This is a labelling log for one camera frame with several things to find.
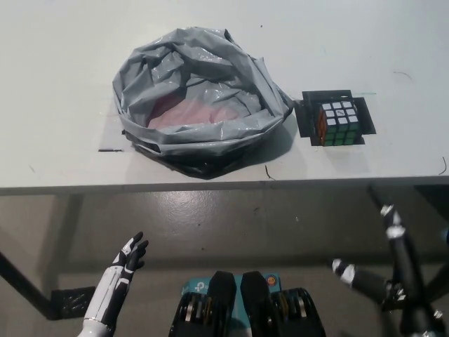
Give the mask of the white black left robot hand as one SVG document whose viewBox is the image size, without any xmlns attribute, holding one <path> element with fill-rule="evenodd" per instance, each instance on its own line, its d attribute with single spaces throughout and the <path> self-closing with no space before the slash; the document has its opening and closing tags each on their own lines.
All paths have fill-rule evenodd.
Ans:
<svg viewBox="0 0 449 337">
<path fill-rule="evenodd" d="M 142 238 L 142 232 L 131 237 L 105 270 L 85 313 L 84 323 L 93 322 L 105 333 L 115 330 L 133 275 L 145 264 L 142 257 L 149 242 Z"/>
</svg>

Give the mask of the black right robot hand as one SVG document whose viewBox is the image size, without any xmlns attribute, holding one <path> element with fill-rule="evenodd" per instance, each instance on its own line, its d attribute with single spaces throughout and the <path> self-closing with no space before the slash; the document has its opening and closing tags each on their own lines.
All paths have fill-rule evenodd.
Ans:
<svg viewBox="0 0 449 337">
<path fill-rule="evenodd" d="M 402 336 L 447 336 L 443 314 L 432 303 L 447 285 L 448 266 L 425 284 L 415 246 L 396 205 L 372 185 L 368 194 L 382 218 L 393 261 L 392 277 L 384 279 L 339 258 L 331 261 L 330 268 L 341 282 L 369 298 L 381 311 L 401 311 Z"/>
</svg>

